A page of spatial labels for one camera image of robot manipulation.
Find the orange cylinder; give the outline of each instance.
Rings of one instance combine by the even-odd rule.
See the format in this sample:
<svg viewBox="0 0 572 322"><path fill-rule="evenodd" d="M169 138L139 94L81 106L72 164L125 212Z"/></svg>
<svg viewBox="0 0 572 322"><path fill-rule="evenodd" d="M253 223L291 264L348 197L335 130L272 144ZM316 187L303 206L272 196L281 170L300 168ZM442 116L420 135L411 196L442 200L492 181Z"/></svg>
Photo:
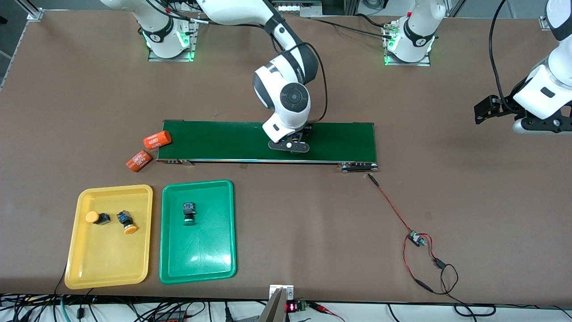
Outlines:
<svg viewBox="0 0 572 322"><path fill-rule="evenodd" d="M149 161L153 160L145 150L139 152L136 156L132 157L131 160L127 161L125 165L131 169L133 172L141 170Z"/></svg>
<svg viewBox="0 0 572 322"><path fill-rule="evenodd" d="M143 144L149 150L162 147L171 143L171 135L167 131L161 131L143 139Z"/></svg>

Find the green conveyor belt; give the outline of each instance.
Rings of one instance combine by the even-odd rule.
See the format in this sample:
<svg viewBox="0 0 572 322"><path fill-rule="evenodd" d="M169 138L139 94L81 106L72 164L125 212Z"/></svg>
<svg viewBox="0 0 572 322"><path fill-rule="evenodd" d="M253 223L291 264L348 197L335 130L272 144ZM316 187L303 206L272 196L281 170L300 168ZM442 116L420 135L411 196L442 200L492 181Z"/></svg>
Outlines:
<svg viewBox="0 0 572 322"><path fill-rule="evenodd" d="M376 163L372 123L315 123L302 141L303 154L271 150L257 122L165 120L172 143L159 148L157 160L168 162Z"/></svg>

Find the brown table surface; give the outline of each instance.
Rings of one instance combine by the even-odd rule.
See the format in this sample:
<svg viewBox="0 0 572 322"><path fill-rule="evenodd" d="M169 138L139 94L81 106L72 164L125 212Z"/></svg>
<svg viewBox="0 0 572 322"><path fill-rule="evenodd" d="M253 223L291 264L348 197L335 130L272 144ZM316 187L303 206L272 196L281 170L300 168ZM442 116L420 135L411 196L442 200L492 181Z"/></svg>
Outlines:
<svg viewBox="0 0 572 322"><path fill-rule="evenodd" d="M376 37L288 20L324 61L324 121L375 122L375 177L409 225L433 236L436 255L456 266L454 295L572 304L570 138L517 135L510 116L473 121L473 105L496 91L490 20L445 19L430 68L384 66ZM361 18L334 20L377 31ZM0 292L53 291L81 191L145 183L154 190L149 274L94 294L263 299L268 285L293 284L296 296L314 300L450 302L410 279L401 258L406 230L363 174L286 164L129 171L125 162L163 119L265 121L270 111L251 79L275 56L262 30L208 26L195 62L150 63L136 30L120 11L49 11L27 28L0 93ZM505 93L555 44L535 20L499 21ZM323 108L320 76L309 90L313 118ZM162 189L221 178L235 184L236 276L163 285ZM415 275L438 289L427 249L408 250ZM59 291L85 292L63 284Z"/></svg>

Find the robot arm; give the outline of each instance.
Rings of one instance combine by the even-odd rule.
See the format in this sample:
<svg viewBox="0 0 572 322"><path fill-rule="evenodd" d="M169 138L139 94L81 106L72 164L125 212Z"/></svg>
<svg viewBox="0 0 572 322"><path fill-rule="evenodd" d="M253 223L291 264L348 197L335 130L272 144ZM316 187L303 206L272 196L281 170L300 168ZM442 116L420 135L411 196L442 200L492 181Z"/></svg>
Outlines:
<svg viewBox="0 0 572 322"><path fill-rule="evenodd" d="M189 46L180 41L181 35L189 30L189 22L159 12L165 8L157 1L101 0L112 9L131 11L156 55L175 57ZM263 129L275 143L301 131L310 113L310 96L304 85L316 77L318 68L311 49L267 0L199 0L198 5L214 23L254 23L280 44L284 51L258 68L254 75L253 86L258 98L274 112Z"/></svg>
<svg viewBox="0 0 572 322"><path fill-rule="evenodd" d="M411 15L392 22L398 26L398 31L392 34L387 50L404 62L420 61L431 50L445 13L444 0L416 0Z"/></svg>
<svg viewBox="0 0 572 322"><path fill-rule="evenodd" d="M571 0L548 0L546 19L559 41L545 59L505 98L491 95L475 106L475 122L494 116L516 114L516 133L572 134L572 119L563 106L572 103L572 10Z"/></svg>
<svg viewBox="0 0 572 322"><path fill-rule="evenodd" d="M310 113L310 95L304 84L316 77L318 67L310 48L266 0L199 0L198 4L215 23L262 26L284 48L255 71L253 86L264 106L274 111L263 125L273 142L302 130Z"/></svg>

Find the yellow tray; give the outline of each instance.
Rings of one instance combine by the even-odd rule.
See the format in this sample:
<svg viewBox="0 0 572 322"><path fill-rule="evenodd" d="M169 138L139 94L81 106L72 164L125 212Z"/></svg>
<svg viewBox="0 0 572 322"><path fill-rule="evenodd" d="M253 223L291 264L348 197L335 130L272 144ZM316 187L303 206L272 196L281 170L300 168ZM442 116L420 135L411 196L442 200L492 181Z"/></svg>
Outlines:
<svg viewBox="0 0 572 322"><path fill-rule="evenodd" d="M70 289L136 284L149 268L153 190L146 184L87 189L77 201L76 219L67 257L66 286ZM131 213L137 231L123 232L117 214ZM108 213L111 222L85 220L90 211Z"/></svg>

